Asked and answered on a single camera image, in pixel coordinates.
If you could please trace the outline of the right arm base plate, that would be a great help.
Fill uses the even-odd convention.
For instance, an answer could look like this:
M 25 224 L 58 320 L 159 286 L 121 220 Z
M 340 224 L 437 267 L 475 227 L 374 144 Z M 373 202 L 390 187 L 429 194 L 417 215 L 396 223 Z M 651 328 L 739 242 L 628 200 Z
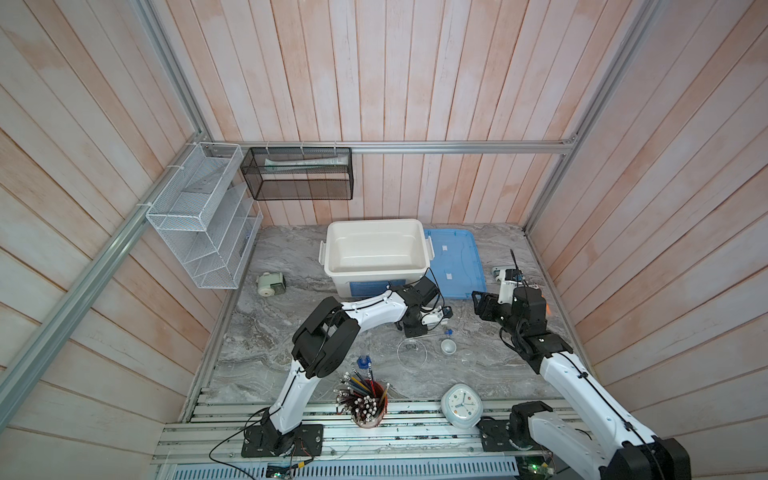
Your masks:
M 482 417 L 476 425 L 484 452 L 547 452 L 548 449 L 528 440 L 513 440 L 509 432 L 508 420 Z

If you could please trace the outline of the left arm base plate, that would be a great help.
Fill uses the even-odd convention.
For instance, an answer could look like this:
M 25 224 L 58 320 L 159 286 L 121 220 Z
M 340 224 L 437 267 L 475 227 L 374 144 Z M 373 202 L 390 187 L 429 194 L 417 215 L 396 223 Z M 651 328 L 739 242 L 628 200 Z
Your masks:
M 288 433 L 280 433 L 271 423 L 249 426 L 244 431 L 243 458 L 278 457 L 293 454 L 320 456 L 324 426 L 300 424 Z

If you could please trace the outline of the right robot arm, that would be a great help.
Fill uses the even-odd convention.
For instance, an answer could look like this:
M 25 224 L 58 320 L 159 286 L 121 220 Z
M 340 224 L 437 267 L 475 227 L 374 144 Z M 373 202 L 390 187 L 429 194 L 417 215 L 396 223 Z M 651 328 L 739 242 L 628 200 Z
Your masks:
M 583 433 L 565 423 L 543 401 L 523 402 L 501 425 L 511 447 L 549 450 L 584 479 L 691 478 L 682 444 L 660 437 L 630 414 L 548 329 L 540 290 L 519 284 L 504 295 L 475 291 L 472 301 L 475 314 L 499 325 L 502 342 L 553 386 L 589 429 Z

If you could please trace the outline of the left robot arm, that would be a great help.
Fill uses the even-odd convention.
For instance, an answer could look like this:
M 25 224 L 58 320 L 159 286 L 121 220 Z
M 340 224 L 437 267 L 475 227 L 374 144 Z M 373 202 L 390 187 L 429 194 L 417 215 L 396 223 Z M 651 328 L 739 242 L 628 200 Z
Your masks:
M 419 337 L 452 316 L 438 285 L 425 276 L 358 301 L 323 299 L 294 333 L 286 381 L 258 423 L 266 448 L 288 450 L 317 384 L 336 371 L 360 333 L 394 324 L 406 337 Z

